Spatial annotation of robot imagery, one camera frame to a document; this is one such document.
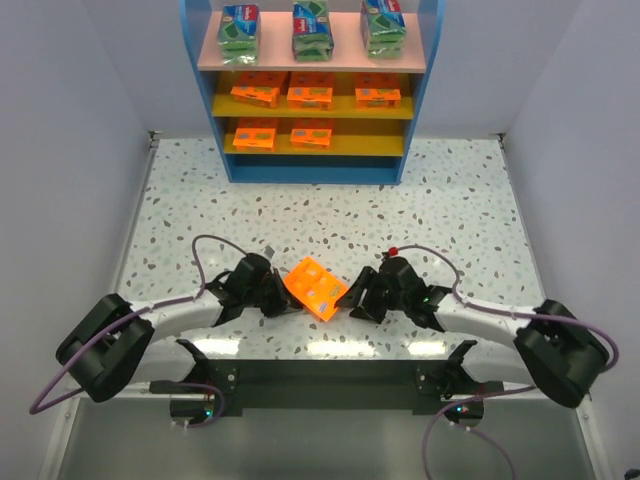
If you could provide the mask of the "orange sponge box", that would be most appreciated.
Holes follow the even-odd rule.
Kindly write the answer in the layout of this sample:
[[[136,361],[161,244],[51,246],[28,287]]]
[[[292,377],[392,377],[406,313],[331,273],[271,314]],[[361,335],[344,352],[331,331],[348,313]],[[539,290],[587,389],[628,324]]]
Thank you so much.
[[[332,109],[335,74],[292,72],[287,91],[289,108],[327,111]]]
[[[394,73],[357,73],[354,93],[361,109],[396,108],[402,100],[399,77]]]
[[[273,151],[278,125],[277,118],[240,118],[235,129],[233,146],[240,151]]]
[[[230,94],[239,102],[276,108],[287,78],[286,71],[243,72],[235,80]]]
[[[311,257],[304,258],[283,280],[288,292],[316,319],[328,322],[348,286]]]
[[[289,140],[294,147],[328,150],[333,130],[333,119],[300,118],[294,121]]]

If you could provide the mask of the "green sponge pack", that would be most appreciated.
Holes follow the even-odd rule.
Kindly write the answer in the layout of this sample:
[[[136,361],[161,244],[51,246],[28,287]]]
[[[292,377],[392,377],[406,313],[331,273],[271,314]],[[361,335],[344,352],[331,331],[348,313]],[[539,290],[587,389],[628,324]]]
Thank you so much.
[[[299,63],[328,62],[334,39],[327,1],[293,2],[292,53]]]
[[[216,36],[222,63],[256,65],[260,33],[260,9],[256,4],[223,6]]]
[[[360,30],[370,59],[399,59],[404,51],[407,29],[397,0],[363,0]]]

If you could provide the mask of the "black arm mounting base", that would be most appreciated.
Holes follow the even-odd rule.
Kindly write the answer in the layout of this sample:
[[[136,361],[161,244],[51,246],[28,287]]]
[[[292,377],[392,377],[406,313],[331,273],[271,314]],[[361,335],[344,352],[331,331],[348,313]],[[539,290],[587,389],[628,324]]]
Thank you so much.
[[[179,382],[154,381],[170,413],[200,418],[206,406],[225,416],[249,409],[405,410],[433,414],[455,395],[496,393],[450,360],[210,360]]]

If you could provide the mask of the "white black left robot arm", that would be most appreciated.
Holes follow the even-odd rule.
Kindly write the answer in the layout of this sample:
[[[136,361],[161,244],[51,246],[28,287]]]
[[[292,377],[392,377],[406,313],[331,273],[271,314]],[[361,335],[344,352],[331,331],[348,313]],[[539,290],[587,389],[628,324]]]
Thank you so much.
[[[94,402],[104,402],[133,382],[151,344],[224,325],[246,309],[267,318],[302,309],[270,261],[255,253],[191,295],[147,303],[104,296],[59,345],[55,358]]]

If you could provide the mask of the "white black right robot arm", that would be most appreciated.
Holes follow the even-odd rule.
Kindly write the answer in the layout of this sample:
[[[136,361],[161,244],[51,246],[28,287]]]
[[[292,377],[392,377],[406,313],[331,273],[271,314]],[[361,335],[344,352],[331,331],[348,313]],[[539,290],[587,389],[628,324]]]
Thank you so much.
[[[478,383],[530,384],[550,400],[578,407],[597,377],[619,352],[604,332],[575,319],[551,300],[538,307],[502,307],[465,300],[455,286],[428,285],[403,257],[378,269],[365,267],[337,300],[354,318],[381,323],[388,312],[404,313],[416,326],[478,337],[515,350],[514,355],[463,360]]]

